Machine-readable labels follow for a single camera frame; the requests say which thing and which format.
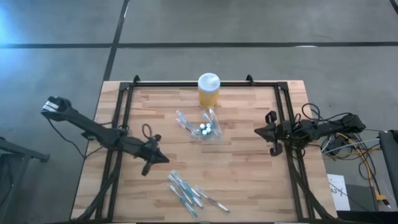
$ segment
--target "concrete floor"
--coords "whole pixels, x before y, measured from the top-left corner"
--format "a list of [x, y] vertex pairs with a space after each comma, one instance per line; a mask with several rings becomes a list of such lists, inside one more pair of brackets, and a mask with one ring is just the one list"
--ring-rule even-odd
[[[2, 0], [0, 44], [111, 43], [122, 4]], [[398, 41], [397, 19], [388, 0], [131, 0], [120, 42]], [[63, 96], [92, 118], [109, 51], [0, 49], [0, 136], [51, 154], [47, 164], [31, 162], [8, 223], [68, 220], [82, 159], [40, 109], [48, 96]], [[247, 74], [257, 80], [304, 80], [323, 116], [350, 111], [368, 128], [397, 129], [397, 57], [398, 47], [119, 49], [110, 79], [196, 80], [214, 72], [223, 80]], [[78, 128], [56, 126], [85, 150]], [[382, 153], [373, 158], [382, 193], [392, 194]], [[359, 162], [325, 165], [347, 184], [367, 186], [358, 175]]]

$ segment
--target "white lid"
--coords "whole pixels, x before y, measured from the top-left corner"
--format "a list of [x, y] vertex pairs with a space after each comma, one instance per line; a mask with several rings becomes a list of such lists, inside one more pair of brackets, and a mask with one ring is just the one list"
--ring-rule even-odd
[[205, 93], [213, 93], [220, 88], [220, 78], [213, 73], [205, 73], [198, 80], [198, 87]]

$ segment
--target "wooden tabletop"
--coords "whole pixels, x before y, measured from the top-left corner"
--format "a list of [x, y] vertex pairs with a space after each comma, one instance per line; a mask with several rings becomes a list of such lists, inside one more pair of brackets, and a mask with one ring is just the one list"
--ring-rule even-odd
[[[304, 83], [287, 82], [294, 112], [301, 113], [301, 106], [308, 102]], [[112, 120], [118, 89], [119, 82], [104, 82], [96, 122]], [[296, 221], [285, 152], [271, 157], [269, 148], [272, 144], [253, 131], [266, 125], [266, 113], [277, 111], [273, 88], [221, 87], [218, 106], [215, 108], [223, 130], [223, 138], [218, 142], [193, 140], [177, 124], [176, 110], [183, 112], [195, 126], [205, 122], [199, 107], [197, 88], [134, 89], [129, 135], [145, 139], [141, 126], [150, 124], [154, 134], [162, 136], [160, 149], [170, 163], [152, 166], [149, 174], [143, 177], [141, 170], [144, 161], [124, 154], [114, 211], [115, 222]], [[89, 143], [87, 153], [98, 146], [97, 142]], [[98, 193], [105, 157], [106, 150], [102, 149], [85, 161], [72, 218], [79, 216]], [[304, 161], [312, 192], [328, 212], [336, 216], [319, 148], [306, 148]], [[204, 200], [205, 209], [195, 207], [198, 218], [193, 218], [167, 187], [167, 176], [172, 169], [191, 186], [199, 186], [208, 196], [229, 208], [231, 213], [225, 213]], [[301, 199], [307, 216], [302, 193]], [[108, 200], [109, 197], [106, 197], [104, 214], [108, 211]]]

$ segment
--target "gray floor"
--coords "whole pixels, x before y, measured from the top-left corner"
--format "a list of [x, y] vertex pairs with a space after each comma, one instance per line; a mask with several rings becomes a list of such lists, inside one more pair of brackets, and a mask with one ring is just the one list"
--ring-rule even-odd
[[[0, 44], [111, 43], [122, 3], [0, 1]], [[397, 20], [388, 0], [132, 0], [121, 42], [398, 41]], [[51, 153], [49, 163], [30, 164], [9, 223], [68, 220], [82, 160], [39, 112], [48, 96], [64, 96], [92, 118], [108, 56], [109, 49], [0, 49], [0, 136]], [[305, 80], [323, 116], [350, 111], [368, 128], [397, 129], [396, 58], [398, 47], [119, 49], [110, 79], [195, 80], [214, 72], [223, 80]], [[85, 150], [79, 129], [56, 126]], [[381, 152], [373, 157], [382, 193], [392, 194]], [[367, 186], [359, 162], [325, 165], [347, 184]]]

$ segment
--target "white paper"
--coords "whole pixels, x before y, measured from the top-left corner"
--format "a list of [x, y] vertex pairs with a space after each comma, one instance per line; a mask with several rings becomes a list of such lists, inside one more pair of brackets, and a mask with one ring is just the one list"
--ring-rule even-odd
[[328, 174], [330, 192], [337, 211], [350, 211], [344, 176]]

